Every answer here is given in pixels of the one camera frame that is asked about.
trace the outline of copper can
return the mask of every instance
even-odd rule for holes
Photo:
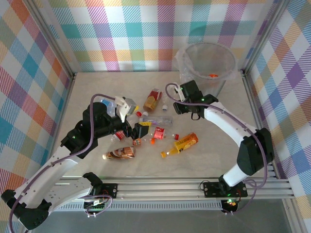
[[[135,157],[134,147],[122,147],[103,154],[103,159],[131,159]]]

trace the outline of yellow cap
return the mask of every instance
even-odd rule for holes
[[[166,153],[164,151],[161,152],[162,158],[166,158]]]

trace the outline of white floor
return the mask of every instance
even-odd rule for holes
[[[65,112],[55,146],[82,119],[82,112],[96,93],[132,98],[142,109],[152,88],[164,90],[170,82],[178,82],[178,72],[115,72],[79,73]],[[219,101],[233,114],[245,122],[255,125],[242,79],[227,81],[218,96]],[[197,134],[199,142],[176,156],[163,159],[160,152],[170,141],[156,141],[137,149],[135,158],[129,160],[103,160],[107,151],[125,144],[111,144],[110,136],[99,139],[99,146],[72,170],[68,176],[81,176],[94,172],[100,177],[219,177],[236,162],[238,146],[217,126],[205,119],[192,121],[190,114],[177,115],[171,107],[164,114],[158,106],[154,116],[171,115],[174,118],[173,131],[181,136],[191,132]],[[262,177],[262,172],[254,175]]]

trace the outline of trash bin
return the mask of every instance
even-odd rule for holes
[[[237,76],[237,60],[226,46],[198,43],[180,49],[176,56],[181,83],[195,80],[203,95],[217,96],[226,80]]]

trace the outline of yellow bottle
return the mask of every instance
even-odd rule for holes
[[[174,142],[174,145],[172,148],[162,151],[161,155],[162,158],[166,158],[167,155],[171,154],[178,154],[182,152],[183,150],[191,147],[192,145],[198,143],[199,139],[195,133],[190,133],[187,136],[183,137],[177,142]]]

